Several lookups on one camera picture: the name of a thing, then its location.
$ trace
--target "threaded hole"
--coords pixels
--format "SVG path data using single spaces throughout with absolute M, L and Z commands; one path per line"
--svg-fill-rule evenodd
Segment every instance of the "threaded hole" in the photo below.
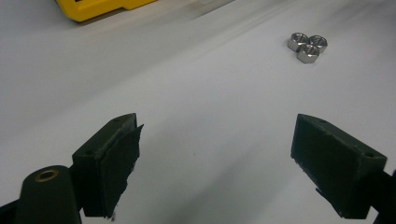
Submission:
M 305 48 L 305 52 L 308 54 L 315 54 L 317 52 L 317 49 L 314 46 L 308 45 Z
M 295 34 L 294 40 L 297 42 L 304 42 L 305 36 L 303 34 Z
M 312 37 L 311 40 L 312 40 L 312 44 L 314 44 L 314 45 L 321 46 L 324 44 L 324 39 L 320 36 Z

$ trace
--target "3d printed part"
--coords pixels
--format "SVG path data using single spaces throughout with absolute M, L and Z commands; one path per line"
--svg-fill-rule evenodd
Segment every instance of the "3d printed part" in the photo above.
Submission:
M 73 21 L 85 21 L 109 11 L 142 7 L 155 0 L 56 0 L 64 15 Z

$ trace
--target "yellow object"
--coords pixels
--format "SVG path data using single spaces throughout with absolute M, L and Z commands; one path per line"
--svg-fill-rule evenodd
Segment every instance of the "yellow object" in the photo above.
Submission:
M 131 10 L 156 0 L 56 0 L 64 15 L 73 21 L 85 21 L 123 7 Z

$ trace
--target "white table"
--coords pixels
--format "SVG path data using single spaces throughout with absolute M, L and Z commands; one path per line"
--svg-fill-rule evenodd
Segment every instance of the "white table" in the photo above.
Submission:
M 290 146 L 304 113 L 396 168 L 396 2 L 210 4 L 160 0 L 78 24 L 54 1 L 1 1 L 0 205 L 30 173 L 70 166 L 106 122 L 135 112 L 141 158 L 116 223 L 373 223 L 374 209 L 341 219 Z M 303 64 L 286 46 L 294 32 L 329 47 Z

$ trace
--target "metal nut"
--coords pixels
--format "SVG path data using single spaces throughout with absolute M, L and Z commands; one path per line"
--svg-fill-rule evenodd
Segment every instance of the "metal nut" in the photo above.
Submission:
M 309 37 L 309 44 L 318 47 L 320 53 L 323 53 L 327 48 L 327 40 L 320 35 L 313 35 Z
M 314 63 L 319 57 L 319 48 L 314 45 L 301 45 L 297 58 L 303 63 Z
M 302 44 L 309 44 L 309 38 L 302 33 L 294 33 L 288 42 L 288 47 L 296 52 L 300 49 Z

